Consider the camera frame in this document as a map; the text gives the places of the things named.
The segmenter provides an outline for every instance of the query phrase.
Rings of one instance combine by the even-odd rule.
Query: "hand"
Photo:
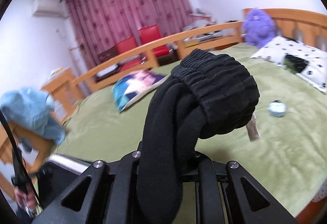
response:
[[[19,205],[20,208],[25,209],[25,205],[23,202],[23,199],[25,199],[26,206],[31,210],[35,210],[36,206],[38,205],[35,195],[29,184],[26,184],[26,189],[27,189],[27,194],[20,191],[19,189],[15,189],[15,196],[16,196],[17,204]]]

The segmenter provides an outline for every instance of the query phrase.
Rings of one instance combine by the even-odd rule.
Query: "plush toy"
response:
[[[276,36],[276,28],[271,17],[262,10],[253,9],[245,18],[243,30],[248,45],[262,48]]]

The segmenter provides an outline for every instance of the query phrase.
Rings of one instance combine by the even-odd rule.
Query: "bed sheet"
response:
[[[296,216],[327,177],[327,96],[281,67],[250,59],[256,50],[239,44],[213,53],[235,57],[254,76],[261,95],[255,114],[262,138],[249,142],[243,127],[226,135],[199,139],[196,149],[218,162],[240,162]],[[153,71],[169,74],[176,64]],[[119,113],[111,89],[104,88],[80,103],[64,124],[68,135],[58,153],[111,162],[137,148],[154,92]],[[267,107],[274,100],[286,103],[285,117],[269,115]],[[183,203],[175,223],[195,223],[194,199],[193,185],[184,184]]]

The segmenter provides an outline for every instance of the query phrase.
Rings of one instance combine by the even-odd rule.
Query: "pink curtain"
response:
[[[192,22],[188,0],[65,0],[77,37],[92,65],[98,55],[138,30],[157,24],[163,36],[181,32]]]

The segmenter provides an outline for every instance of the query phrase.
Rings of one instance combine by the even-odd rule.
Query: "silver screw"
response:
[[[103,165],[104,165],[104,162],[102,160],[97,160],[97,161],[94,161],[94,163],[93,163],[93,166],[95,168],[101,168]]]
[[[134,158],[139,158],[139,157],[141,156],[141,152],[140,152],[140,151],[134,151],[134,152],[132,153],[132,156],[133,156]]]
[[[229,166],[232,169],[237,169],[238,168],[238,163],[236,161],[231,161],[231,162],[229,162]]]

